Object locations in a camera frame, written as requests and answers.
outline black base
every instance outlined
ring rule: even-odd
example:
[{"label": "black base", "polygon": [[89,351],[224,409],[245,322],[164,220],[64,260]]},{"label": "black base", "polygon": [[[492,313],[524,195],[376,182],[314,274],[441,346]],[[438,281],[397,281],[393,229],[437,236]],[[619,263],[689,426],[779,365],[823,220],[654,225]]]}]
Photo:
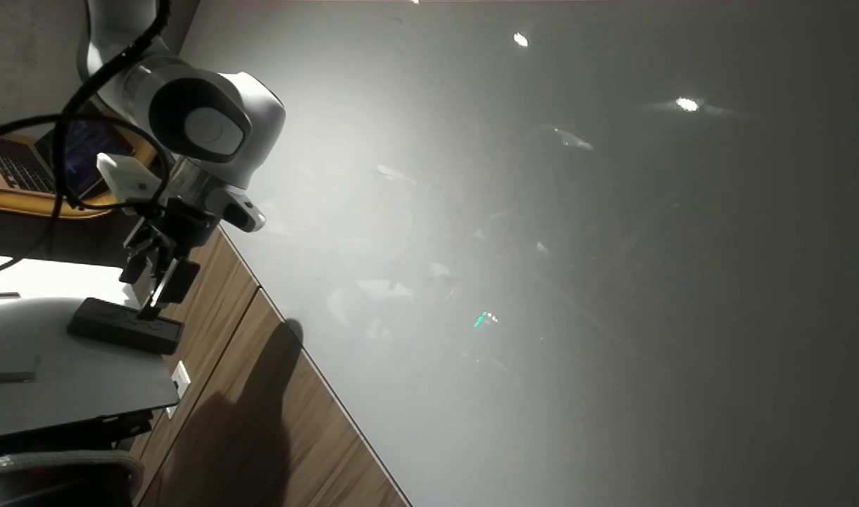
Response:
[{"label": "black base", "polygon": [[169,319],[141,322],[136,311],[98,298],[85,298],[68,325],[69,336],[117,344],[154,356],[172,356],[181,340],[181,325]]}]

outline wooden panel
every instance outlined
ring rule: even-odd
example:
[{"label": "wooden panel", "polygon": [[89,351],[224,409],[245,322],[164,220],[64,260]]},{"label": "wooden panel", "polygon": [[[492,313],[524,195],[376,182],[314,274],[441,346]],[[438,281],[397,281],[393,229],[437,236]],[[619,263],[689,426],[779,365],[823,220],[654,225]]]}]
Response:
[{"label": "wooden panel", "polygon": [[397,507],[321,374],[258,294],[141,507]]},{"label": "wooden panel", "polygon": [[152,433],[131,443],[131,457],[141,458],[145,470],[137,494],[145,489],[150,478],[169,454],[175,433],[181,432],[197,396],[203,395],[203,385],[207,382],[238,319],[245,316],[257,294],[257,281],[219,230],[206,249],[193,251],[193,263],[199,263],[199,275],[192,294],[183,305],[165,311],[169,319],[183,322],[181,346],[175,356],[165,357],[165,365],[172,372],[175,364],[183,360],[192,374],[192,385],[183,395],[183,403],[176,406],[172,420],[158,416]]}]

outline wire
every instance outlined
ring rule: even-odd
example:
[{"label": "wire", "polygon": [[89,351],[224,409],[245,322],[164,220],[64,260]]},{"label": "wire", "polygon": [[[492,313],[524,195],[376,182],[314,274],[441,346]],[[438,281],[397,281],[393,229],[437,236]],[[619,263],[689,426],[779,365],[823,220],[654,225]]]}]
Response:
[{"label": "wire", "polygon": [[[7,125],[0,125],[0,137],[7,134],[7,133],[17,133],[17,130],[29,130],[29,127],[38,127],[38,125],[54,125],[54,120],[98,120],[98,125],[114,125],[114,127],[124,127],[136,134],[141,134],[145,144],[154,147],[154,153],[159,157],[165,157],[165,171],[154,188],[154,195],[145,199],[145,203],[112,203],[112,206],[85,206],[85,209],[124,209],[124,206],[131,206],[137,209],[141,215],[145,215],[158,199],[159,195],[165,191],[169,181],[172,181],[172,160],[169,160],[169,153],[141,127],[124,120],[124,119],[106,119],[106,116],[30,116],[30,119],[20,119],[20,120],[7,120]],[[0,274],[14,268],[17,263],[29,260],[30,253],[37,253],[54,233],[54,223],[47,220],[47,225],[43,229],[43,233],[37,236],[37,243],[30,243],[21,253],[14,253],[10,260],[6,260],[0,264]]]},{"label": "wire", "polygon": [[81,199],[68,188],[68,174],[64,174],[68,119],[76,116],[81,111],[81,105],[88,105],[112,75],[117,75],[120,70],[127,70],[130,65],[136,65],[143,57],[143,50],[152,46],[152,39],[165,29],[169,12],[172,12],[172,3],[169,0],[158,0],[154,20],[150,22],[150,29],[127,50],[120,50],[117,57],[103,61],[93,75],[88,75],[88,81],[68,99],[68,105],[64,105],[64,111],[61,111],[61,116],[55,120],[55,130],[54,130],[54,165],[50,165],[54,168],[54,181],[55,181],[54,211],[50,211],[47,225],[38,233],[38,239],[34,246],[29,246],[29,251],[21,251],[21,253],[10,257],[7,263],[3,263],[0,271],[14,268],[17,263],[30,257],[43,243],[47,243],[54,236],[54,230],[55,230],[55,225],[61,220],[64,196],[69,199],[69,206],[81,206]]}]

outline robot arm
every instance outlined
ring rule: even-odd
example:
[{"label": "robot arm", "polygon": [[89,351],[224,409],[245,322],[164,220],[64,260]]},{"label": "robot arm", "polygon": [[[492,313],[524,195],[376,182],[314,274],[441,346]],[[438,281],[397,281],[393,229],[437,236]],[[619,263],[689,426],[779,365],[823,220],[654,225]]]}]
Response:
[{"label": "robot arm", "polygon": [[[154,13],[158,0],[88,0],[79,74],[88,80],[131,46]],[[252,75],[192,67],[164,39],[100,88],[98,99],[176,157],[169,187],[127,239],[120,275],[136,288],[141,316],[154,316],[183,298],[197,274],[189,251],[203,246],[219,220],[241,230],[262,229],[262,215],[241,188],[276,144],[283,108]],[[110,165],[110,188],[127,196],[130,181],[150,178],[120,157],[100,157],[98,165]]]}]

